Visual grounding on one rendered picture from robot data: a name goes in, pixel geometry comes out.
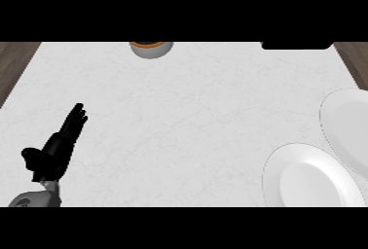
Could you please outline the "grey bowl with orange rim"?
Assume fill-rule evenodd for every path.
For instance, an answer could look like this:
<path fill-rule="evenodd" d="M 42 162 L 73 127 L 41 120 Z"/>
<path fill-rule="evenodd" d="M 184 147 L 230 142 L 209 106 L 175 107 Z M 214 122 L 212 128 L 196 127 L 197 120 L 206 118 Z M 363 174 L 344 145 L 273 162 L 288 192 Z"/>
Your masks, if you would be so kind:
<path fill-rule="evenodd" d="M 172 42 L 155 42 L 141 44 L 138 42 L 129 42 L 131 51 L 140 57 L 146 59 L 159 58 L 163 56 L 172 48 Z"/>

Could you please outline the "black flat appliance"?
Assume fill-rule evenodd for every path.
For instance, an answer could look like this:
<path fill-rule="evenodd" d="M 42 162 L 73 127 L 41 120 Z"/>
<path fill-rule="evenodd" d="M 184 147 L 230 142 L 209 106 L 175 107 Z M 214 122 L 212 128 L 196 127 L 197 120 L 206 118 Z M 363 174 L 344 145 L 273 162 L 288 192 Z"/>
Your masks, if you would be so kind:
<path fill-rule="evenodd" d="M 325 50 L 332 42 L 262 42 L 264 50 Z"/>

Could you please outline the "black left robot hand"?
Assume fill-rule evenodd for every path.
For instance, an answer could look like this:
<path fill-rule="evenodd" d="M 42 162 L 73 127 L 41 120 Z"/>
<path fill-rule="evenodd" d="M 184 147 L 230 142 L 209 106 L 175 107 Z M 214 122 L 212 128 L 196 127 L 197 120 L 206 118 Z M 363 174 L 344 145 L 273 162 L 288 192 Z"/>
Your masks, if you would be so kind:
<path fill-rule="evenodd" d="M 63 177 L 85 121 L 85 111 L 82 104 L 78 103 L 69 112 L 60 130 L 45 141 L 42 149 L 30 147 L 22 149 L 26 170 L 32 172 L 32 182 L 57 181 Z"/>

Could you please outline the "white plate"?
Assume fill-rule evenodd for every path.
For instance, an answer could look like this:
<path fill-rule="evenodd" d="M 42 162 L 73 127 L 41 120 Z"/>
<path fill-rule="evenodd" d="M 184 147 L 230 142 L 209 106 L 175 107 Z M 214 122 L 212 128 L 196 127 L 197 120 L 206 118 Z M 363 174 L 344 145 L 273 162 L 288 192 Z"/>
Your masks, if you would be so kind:
<path fill-rule="evenodd" d="M 368 180 L 368 90 L 330 92 L 320 104 L 319 122 L 336 156 Z"/>
<path fill-rule="evenodd" d="M 267 206 L 364 207 L 363 194 L 335 158 L 307 144 L 280 146 L 264 163 Z"/>

